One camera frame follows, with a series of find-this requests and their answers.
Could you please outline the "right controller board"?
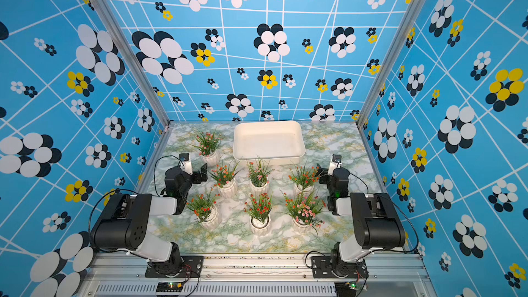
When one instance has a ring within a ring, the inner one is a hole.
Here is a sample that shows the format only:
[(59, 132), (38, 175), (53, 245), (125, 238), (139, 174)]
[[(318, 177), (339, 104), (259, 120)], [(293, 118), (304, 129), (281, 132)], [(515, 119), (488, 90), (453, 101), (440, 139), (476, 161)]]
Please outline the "right controller board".
[(357, 286), (355, 283), (334, 283), (337, 297), (356, 297)]

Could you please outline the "front right pink potted gypsophila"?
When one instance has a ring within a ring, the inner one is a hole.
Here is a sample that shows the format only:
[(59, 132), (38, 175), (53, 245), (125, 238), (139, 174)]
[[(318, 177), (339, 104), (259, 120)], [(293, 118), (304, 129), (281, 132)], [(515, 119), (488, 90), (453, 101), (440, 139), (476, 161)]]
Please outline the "front right pink potted gypsophila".
[(314, 232), (318, 235), (318, 229), (325, 223), (320, 218), (320, 213), (325, 209), (326, 203), (317, 192), (299, 192), (295, 195), (284, 193), (283, 197), (286, 213), (291, 217), (294, 231), (298, 234)]

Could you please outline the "aluminium front rail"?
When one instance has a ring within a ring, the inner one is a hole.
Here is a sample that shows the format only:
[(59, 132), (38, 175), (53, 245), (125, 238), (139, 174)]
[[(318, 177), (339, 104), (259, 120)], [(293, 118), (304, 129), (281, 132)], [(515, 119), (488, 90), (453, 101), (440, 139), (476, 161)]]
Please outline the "aluminium front rail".
[[(79, 296), (336, 296), (334, 283), (355, 283), (356, 296), (437, 296), (421, 257), (378, 253), (367, 257), (368, 279), (315, 279), (306, 254), (204, 254), (198, 278), (144, 276), (145, 261), (97, 257)], [(182, 282), (179, 294), (157, 294), (159, 282)]]

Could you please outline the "left controller board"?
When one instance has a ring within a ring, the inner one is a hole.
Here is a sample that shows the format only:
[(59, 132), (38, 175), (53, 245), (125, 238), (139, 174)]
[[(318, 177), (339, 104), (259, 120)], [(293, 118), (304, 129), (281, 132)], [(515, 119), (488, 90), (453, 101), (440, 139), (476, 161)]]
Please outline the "left controller board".
[(182, 292), (184, 283), (182, 282), (159, 282), (156, 287), (157, 294), (179, 294)]

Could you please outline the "controller board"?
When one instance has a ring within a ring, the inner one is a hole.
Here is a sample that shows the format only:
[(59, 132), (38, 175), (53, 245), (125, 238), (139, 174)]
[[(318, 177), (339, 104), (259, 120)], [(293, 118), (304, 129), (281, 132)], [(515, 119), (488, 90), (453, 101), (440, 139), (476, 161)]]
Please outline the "controller board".
[(334, 283), (337, 297), (356, 297), (357, 286), (355, 283)]
[(179, 294), (182, 292), (184, 283), (182, 282), (159, 282), (156, 287), (157, 294)]

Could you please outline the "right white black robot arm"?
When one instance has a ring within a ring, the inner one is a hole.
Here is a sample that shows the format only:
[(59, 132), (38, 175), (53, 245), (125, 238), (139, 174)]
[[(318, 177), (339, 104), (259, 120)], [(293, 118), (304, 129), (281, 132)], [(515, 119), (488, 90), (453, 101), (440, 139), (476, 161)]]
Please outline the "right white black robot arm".
[(364, 259), (377, 251), (400, 251), (406, 232), (395, 205), (386, 193), (349, 192), (351, 173), (342, 167), (318, 169), (319, 183), (327, 187), (329, 211), (353, 223), (354, 235), (335, 244), (331, 270), (345, 278), (356, 273), (366, 278)]

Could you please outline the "white plastic storage box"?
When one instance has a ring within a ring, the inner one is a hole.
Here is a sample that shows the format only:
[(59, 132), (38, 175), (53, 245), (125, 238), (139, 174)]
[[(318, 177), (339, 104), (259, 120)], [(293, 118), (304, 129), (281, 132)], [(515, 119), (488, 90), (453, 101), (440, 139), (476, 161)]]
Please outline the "white plastic storage box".
[(232, 149), (236, 160), (261, 158), (273, 165), (298, 163), (306, 154), (301, 125), (292, 120), (238, 124)]

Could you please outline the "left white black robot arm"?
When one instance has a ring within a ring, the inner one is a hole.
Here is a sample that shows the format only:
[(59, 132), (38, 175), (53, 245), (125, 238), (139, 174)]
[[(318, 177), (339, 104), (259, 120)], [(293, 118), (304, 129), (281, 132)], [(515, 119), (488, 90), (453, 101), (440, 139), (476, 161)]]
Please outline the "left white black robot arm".
[(187, 261), (175, 242), (160, 239), (148, 231), (150, 217), (180, 215), (194, 184), (207, 178), (208, 165), (187, 173), (176, 166), (166, 171), (165, 195), (113, 194), (94, 225), (90, 225), (90, 243), (101, 252), (127, 252), (147, 261), (157, 276), (199, 275), (203, 260)]

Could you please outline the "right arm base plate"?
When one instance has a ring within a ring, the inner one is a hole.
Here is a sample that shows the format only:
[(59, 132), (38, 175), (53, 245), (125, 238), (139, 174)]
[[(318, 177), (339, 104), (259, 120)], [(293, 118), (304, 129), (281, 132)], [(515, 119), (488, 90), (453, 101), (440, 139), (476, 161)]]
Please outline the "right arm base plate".
[(310, 257), (309, 266), (315, 279), (368, 279), (369, 273), (364, 261), (346, 263), (341, 260), (332, 261), (329, 257)]

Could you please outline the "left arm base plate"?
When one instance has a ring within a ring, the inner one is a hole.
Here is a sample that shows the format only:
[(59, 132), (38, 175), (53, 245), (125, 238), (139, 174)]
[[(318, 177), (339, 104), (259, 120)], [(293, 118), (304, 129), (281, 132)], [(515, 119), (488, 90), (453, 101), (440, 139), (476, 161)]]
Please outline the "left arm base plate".
[(198, 278), (201, 274), (205, 257), (203, 256), (181, 256), (172, 258), (164, 263), (147, 263), (144, 274), (147, 278), (169, 279), (169, 278)]

